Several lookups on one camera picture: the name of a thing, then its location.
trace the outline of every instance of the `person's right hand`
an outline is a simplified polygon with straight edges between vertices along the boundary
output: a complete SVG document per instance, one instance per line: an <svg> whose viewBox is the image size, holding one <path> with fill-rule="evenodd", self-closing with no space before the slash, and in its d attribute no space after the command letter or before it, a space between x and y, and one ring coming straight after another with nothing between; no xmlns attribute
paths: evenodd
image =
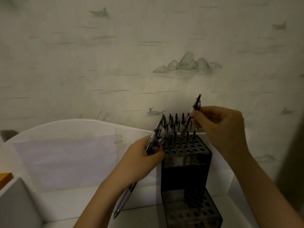
<svg viewBox="0 0 304 228"><path fill-rule="evenodd" d="M218 106L204 106L192 112L193 126L203 127L211 144L227 160L249 152L242 113Z"/></svg>

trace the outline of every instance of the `pen stand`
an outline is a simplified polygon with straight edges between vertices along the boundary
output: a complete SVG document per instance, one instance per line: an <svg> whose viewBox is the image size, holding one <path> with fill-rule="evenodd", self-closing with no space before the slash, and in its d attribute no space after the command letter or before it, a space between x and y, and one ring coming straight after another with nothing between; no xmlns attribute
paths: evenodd
<svg viewBox="0 0 304 228"><path fill-rule="evenodd" d="M161 196L167 227L221 227L222 217L205 189L209 148L198 136L177 135L165 141L163 150Z"/></svg>

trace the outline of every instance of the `orange object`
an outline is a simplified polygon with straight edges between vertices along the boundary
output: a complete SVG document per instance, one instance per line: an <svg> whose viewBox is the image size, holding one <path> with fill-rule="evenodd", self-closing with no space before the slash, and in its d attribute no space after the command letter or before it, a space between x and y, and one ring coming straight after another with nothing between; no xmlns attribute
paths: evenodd
<svg viewBox="0 0 304 228"><path fill-rule="evenodd" d="M12 173L0 174L0 190L14 178Z"/></svg>

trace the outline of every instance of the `pen holder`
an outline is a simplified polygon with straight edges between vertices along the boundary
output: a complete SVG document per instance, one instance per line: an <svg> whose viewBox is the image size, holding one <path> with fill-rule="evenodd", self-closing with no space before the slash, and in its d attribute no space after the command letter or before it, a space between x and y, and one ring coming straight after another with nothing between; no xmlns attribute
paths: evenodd
<svg viewBox="0 0 304 228"><path fill-rule="evenodd" d="M219 228L222 217L205 189L212 153L196 135L163 144L161 196L168 228Z"/></svg>

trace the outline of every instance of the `paper sheet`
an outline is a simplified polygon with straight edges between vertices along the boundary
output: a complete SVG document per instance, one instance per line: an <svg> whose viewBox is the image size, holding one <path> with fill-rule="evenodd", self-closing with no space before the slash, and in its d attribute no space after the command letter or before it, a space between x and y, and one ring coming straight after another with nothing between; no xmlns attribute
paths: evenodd
<svg viewBox="0 0 304 228"><path fill-rule="evenodd" d="M14 142L38 192L98 186L115 167L116 136Z"/></svg>

